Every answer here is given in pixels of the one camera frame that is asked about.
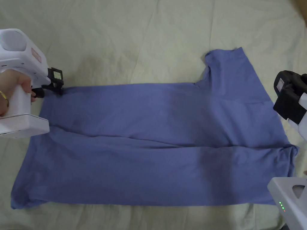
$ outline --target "bed sheet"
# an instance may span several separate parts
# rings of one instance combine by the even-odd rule
[[[212,49],[243,47],[273,101],[281,70],[306,72],[306,28],[290,0],[0,0],[0,28],[19,28],[62,69],[65,86],[195,82]],[[41,101],[32,104],[39,113]],[[283,121],[301,150],[307,146]],[[271,205],[150,207],[47,203],[12,210],[29,140],[0,139],[0,229],[279,229]]]

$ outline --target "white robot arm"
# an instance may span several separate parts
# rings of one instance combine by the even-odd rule
[[[274,110],[307,140],[307,74],[281,71],[274,82]],[[291,230],[307,230],[307,180],[274,177],[268,184],[280,213]]]
[[[20,30],[0,30],[0,73],[14,69],[31,78],[33,91],[42,88],[62,94],[63,73],[48,68],[45,55]],[[31,95],[17,86],[10,107],[4,117],[0,117],[0,137],[21,138],[49,132],[49,122],[31,114]]]

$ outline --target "t-shirt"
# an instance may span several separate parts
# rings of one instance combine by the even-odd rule
[[[273,204],[267,184],[293,175],[298,148],[242,48],[205,60],[196,83],[48,92],[50,132],[31,138],[12,208]]]

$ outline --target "t-shirt sleeve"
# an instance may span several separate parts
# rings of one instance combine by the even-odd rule
[[[203,79],[196,83],[211,95],[247,103],[269,101],[242,47],[235,50],[213,50],[205,57]]]

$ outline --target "white device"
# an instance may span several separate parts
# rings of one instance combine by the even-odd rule
[[[290,230],[307,230],[307,180],[274,177],[268,189]]]
[[[281,71],[274,90],[278,96],[274,110],[307,140],[307,74]],[[307,230],[307,180],[274,177],[267,187],[288,227]]]
[[[7,69],[29,76],[32,89],[53,87],[45,55],[18,29],[0,30],[0,73]],[[21,138],[49,132],[48,120],[32,115],[30,106],[31,95],[17,86],[8,112],[0,117],[0,137]]]

